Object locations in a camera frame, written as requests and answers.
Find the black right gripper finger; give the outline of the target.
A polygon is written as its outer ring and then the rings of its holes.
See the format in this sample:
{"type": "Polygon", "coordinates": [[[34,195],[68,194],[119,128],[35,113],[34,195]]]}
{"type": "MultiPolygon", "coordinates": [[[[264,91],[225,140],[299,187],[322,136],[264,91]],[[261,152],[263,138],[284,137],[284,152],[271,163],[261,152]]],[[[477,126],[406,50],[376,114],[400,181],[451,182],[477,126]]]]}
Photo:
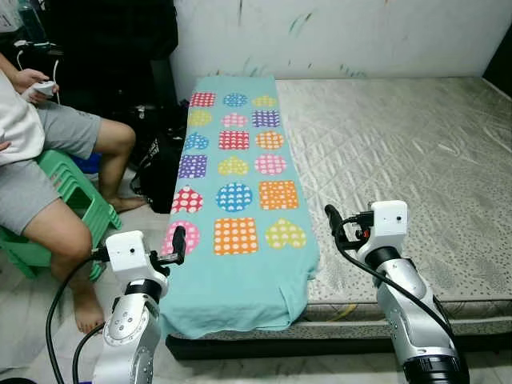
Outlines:
{"type": "Polygon", "coordinates": [[[346,234],[344,233],[344,218],[338,210],[331,204],[323,207],[329,220],[330,236],[333,238],[336,246],[344,246],[346,242],[346,234]]]}

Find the white hand controller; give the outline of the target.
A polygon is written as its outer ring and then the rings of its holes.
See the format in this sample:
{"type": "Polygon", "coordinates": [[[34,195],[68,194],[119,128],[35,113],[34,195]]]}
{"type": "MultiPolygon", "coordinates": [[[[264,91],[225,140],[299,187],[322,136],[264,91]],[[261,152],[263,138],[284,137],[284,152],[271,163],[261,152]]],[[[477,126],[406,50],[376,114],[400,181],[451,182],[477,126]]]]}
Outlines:
{"type": "Polygon", "coordinates": [[[25,100],[29,100],[29,102],[32,102],[36,98],[52,98],[54,96],[54,89],[56,88],[55,81],[49,80],[49,81],[43,81],[43,82],[37,82],[32,85],[30,85],[28,88],[26,88],[25,91],[22,92],[21,96],[25,100]]]}

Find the person's left hand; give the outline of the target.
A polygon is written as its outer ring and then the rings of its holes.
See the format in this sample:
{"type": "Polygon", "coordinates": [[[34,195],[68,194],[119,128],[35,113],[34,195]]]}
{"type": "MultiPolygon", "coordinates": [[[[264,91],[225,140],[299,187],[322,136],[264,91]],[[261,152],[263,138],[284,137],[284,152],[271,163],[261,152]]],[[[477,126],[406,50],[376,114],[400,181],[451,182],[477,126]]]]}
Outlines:
{"type": "Polygon", "coordinates": [[[42,74],[36,70],[15,70],[11,74],[8,74],[7,77],[12,85],[14,85],[15,90],[22,92],[23,98],[28,100],[28,102],[32,102],[33,105],[51,99],[52,93],[56,88],[55,83],[52,82],[46,74],[42,74]],[[44,83],[51,84],[49,93],[43,92],[37,88],[37,85],[44,83]]]}

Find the teal blanket with colourful shapes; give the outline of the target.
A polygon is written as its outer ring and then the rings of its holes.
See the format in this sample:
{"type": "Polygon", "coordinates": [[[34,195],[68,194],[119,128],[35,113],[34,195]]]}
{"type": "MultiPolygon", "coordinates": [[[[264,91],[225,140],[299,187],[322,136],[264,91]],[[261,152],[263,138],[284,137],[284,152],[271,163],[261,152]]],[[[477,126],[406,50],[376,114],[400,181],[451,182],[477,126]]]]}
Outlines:
{"type": "Polygon", "coordinates": [[[195,339],[291,326],[319,251],[274,78],[198,81],[171,193],[163,253],[176,228],[186,245],[158,304],[163,329],[195,339]]]}

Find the green plastic stool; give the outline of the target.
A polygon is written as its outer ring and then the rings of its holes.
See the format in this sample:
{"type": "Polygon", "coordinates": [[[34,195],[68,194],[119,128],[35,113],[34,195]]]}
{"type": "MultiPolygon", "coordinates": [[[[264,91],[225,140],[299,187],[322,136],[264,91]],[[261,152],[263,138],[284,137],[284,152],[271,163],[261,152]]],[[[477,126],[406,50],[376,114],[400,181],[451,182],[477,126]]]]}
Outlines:
{"type": "MultiPolygon", "coordinates": [[[[81,217],[92,235],[92,245],[102,242],[110,228],[121,228],[118,212],[99,193],[93,183],[62,151],[44,150],[36,163],[54,184],[56,194],[81,217]]],[[[28,238],[0,226],[0,250],[27,278],[34,279],[49,267],[51,253],[28,238]]]]}

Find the person in white shirt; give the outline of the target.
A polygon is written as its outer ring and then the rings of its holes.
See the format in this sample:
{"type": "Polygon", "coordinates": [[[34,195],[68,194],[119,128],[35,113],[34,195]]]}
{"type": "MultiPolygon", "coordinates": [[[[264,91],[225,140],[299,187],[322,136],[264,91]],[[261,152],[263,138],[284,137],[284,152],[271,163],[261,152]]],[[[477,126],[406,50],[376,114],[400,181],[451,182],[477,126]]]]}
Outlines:
{"type": "Polygon", "coordinates": [[[120,191],[136,136],[124,123],[52,102],[59,87],[47,87],[48,81],[0,54],[0,228],[51,253],[52,274],[72,291],[76,325],[89,333],[105,321],[86,269],[95,235],[66,204],[58,184],[66,170],[48,170],[47,155],[100,154],[96,198],[106,201],[105,212],[121,213],[146,205],[145,198],[120,191]]]}

